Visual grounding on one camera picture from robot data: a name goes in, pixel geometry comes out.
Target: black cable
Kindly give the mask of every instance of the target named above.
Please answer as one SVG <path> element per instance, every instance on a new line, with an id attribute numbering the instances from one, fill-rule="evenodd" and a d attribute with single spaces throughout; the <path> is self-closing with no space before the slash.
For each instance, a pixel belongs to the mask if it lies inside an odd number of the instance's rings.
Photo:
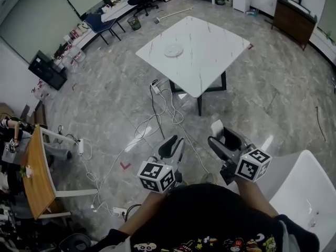
<path id="1" fill-rule="evenodd" d="M 319 109 L 318 109 L 318 107 L 315 107 L 315 108 L 316 108 L 317 123 L 319 124 L 320 131 L 321 131 L 321 133 L 323 135 L 324 140 L 326 141 L 326 138 L 324 137 L 324 134 L 323 134 L 322 129 L 321 129 L 320 121 L 319 121 Z"/>
<path id="2" fill-rule="evenodd" d="M 63 135 L 62 134 L 62 125 L 59 125 L 58 128 L 57 128 L 57 130 L 58 130 L 58 134 Z M 74 137 L 73 133 L 68 133 L 65 137 L 67 137 L 68 135 L 72 136 L 73 140 L 78 144 L 78 142 L 79 142 L 78 138 Z M 63 140 L 62 141 L 58 141 L 58 139 L 56 139 L 56 141 L 59 144 L 63 143 Z"/>
<path id="3" fill-rule="evenodd" d="M 58 130 L 58 134 L 62 135 L 62 125 L 59 125 L 58 128 L 57 128 L 57 130 Z M 59 143 L 59 144 L 62 144 L 62 143 L 63 143 L 63 140 L 59 142 L 58 139 L 56 139 L 56 141 L 57 141 L 57 143 Z"/>
<path id="4" fill-rule="evenodd" d="M 154 110 L 154 113 L 155 113 L 155 116 L 156 116 L 156 121 L 157 121 L 157 123 L 158 123 L 158 125 L 159 125 L 159 128 L 160 128 L 160 131 L 161 131 L 161 133 L 162 133 L 162 137 L 163 137 L 163 139 L 165 139 L 165 137 L 164 137 L 164 135 L 163 135 L 163 132 L 162 132 L 162 129 L 161 129 L 161 125 L 160 125 L 160 123 L 159 123 L 159 119 L 158 119 L 158 115 L 156 114 L 156 111 L 155 111 L 155 108 L 154 108 L 154 98 L 153 98 L 153 93 L 152 93 L 152 85 L 153 84 L 155 84 L 155 83 L 157 83 L 157 79 L 155 79 L 153 82 L 152 82 L 152 84 L 151 85 L 149 85 L 149 91 L 151 92 L 151 96 L 152 96 L 152 107 L 153 107 L 153 110 Z"/>
<path id="5" fill-rule="evenodd" d="M 127 221 L 128 216 L 129 216 L 131 210 L 132 210 L 133 208 L 137 207 L 137 206 L 140 206 L 140 205 L 141 205 L 141 204 L 134 204 L 134 205 L 132 205 L 130 208 L 127 209 L 127 212 L 126 212 L 125 216 L 122 215 L 123 218 L 124 218 L 124 220 L 125 220 L 125 222 Z"/>
<path id="6" fill-rule="evenodd" d="M 5 112 L 2 112 L 0 116 L 2 116 L 2 114 L 6 114 L 6 115 L 8 115 L 10 118 L 12 117 L 10 114 L 5 113 Z"/>

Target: dark wooden cabinet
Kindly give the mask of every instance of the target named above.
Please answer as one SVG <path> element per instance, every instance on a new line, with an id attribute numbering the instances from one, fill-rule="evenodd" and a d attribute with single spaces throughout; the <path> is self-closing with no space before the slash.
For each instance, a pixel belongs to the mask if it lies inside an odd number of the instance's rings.
<path id="1" fill-rule="evenodd" d="M 290 4 L 288 0 L 277 0 L 272 29 L 275 26 L 290 35 L 300 45 L 303 45 L 303 50 L 309 42 L 316 22 L 316 16 L 306 14 Z"/>

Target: black t-shirt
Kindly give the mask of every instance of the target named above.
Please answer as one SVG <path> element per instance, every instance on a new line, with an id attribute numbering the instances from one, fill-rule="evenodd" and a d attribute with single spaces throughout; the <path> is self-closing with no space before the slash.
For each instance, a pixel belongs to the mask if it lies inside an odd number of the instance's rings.
<path id="1" fill-rule="evenodd" d="M 130 246 L 133 252 L 276 252 L 286 251 L 284 235 L 292 235 L 300 251 L 319 251 L 316 235 L 285 215 L 271 218 L 223 187 L 198 184 L 175 189 Z M 111 230 L 103 242 L 117 245 L 126 237 Z"/>

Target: gray tile floor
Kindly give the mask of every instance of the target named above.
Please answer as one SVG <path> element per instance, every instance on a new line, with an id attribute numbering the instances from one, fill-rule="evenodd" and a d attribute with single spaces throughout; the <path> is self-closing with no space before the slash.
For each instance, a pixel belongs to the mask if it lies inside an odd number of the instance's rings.
<path id="1" fill-rule="evenodd" d="M 194 9 L 157 25 L 152 20 L 154 16 L 189 7 Z M 153 114 L 150 82 L 163 79 L 160 89 L 169 87 L 167 79 L 135 52 L 188 15 L 230 30 L 254 46 L 226 71 L 227 91 L 203 95 L 202 117 L 197 115 L 196 99 L 189 95 L 173 96 L 176 108 L 184 115 L 182 126 L 205 166 L 212 173 L 219 174 L 221 163 L 209 149 L 207 137 L 211 134 L 212 122 L 221 119 L 224 125 L 242 133 L 257 146 L 272 136 L 274 139 L 268 152 L 274 156 L 310 150 L 336 185 L 336 96 L 330 83 L 333 76 L 330 65 L 311 46 L 302 51 L 279 30 L 271 30 L 263 15 L 247 16 L 227 6 L 212 5 L 209 0 L 161 3 L 160 9 L 152 10 L 148 17 L 139 16 L 142 28 L 138 31 L 131 29 L 125 17 L 121 24 L 126 33 L 118 27 L 114 29 L 121 42 L 109 33 L 104 34 L 109 45 L 97 38 L 85 50 L 87 58 L 78 72 L 70 74 L 62 89 L 46 101 L 50 128 L 57 131 L 61 124 L 63 133 L 74 133 L 92 141 L 92 159 L 85 163 L 101 182 L 117 155 L 134 139 L 135 128 Z M 169 92 L 163 93 L 169 101 Z M 160 96 L 154 95 L 154 106 L 157 112 L 163 110 Z M 316 107 L 326 141 L 317 123 Z M 157 126 L 155 118 L 149 122 L 151 132 Z M 168 112 L 162 115 L 162 130 L 165 136 L 184 136 L 182 129 L 172 124 Z M 110 208 L 128 207 L 144 199 L 146 192 L 139 186 L 135 175 L 142 160 L 151 155 L 152 148 L 161 140 L 160 131 L 157 131 L 120 156 L 100 194 L 101 200 L 106 201 Z M 123 170 L 120 162 L 131 166 Z M 198 182 L 204 174 L 188 143 L 180 170 L 189 183 Z M 53 176 L 59 187 L 94 187 L 85 173 L 84 165 L 74 156 L 70 163 L 57 162 Z M 110 228 L 121 225 L 123 220 L 110 216 L 103 207 L 94 213 L 90 208 L 92 198 L 69 198 L 65 204 L 74 219 L 88 229 L 91 237 L 100 239 Z"/>

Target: red tape marker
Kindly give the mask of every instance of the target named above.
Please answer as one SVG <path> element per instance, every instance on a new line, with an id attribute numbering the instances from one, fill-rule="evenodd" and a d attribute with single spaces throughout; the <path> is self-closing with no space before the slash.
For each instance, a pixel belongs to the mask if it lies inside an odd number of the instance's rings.
<path id="1" fill-rule="evenodd" d="M 131 166 L 131 164 L 129 163 L 129 164 L 127 164 L 126 166 L 125 165 L 123 165 L 122 164 L 122 162 L 120 163 L 120 165 L 121 165 L 121 167 L 124 169 L 124 170 L 126 170 L 128 167 L 130 167 Z"/>

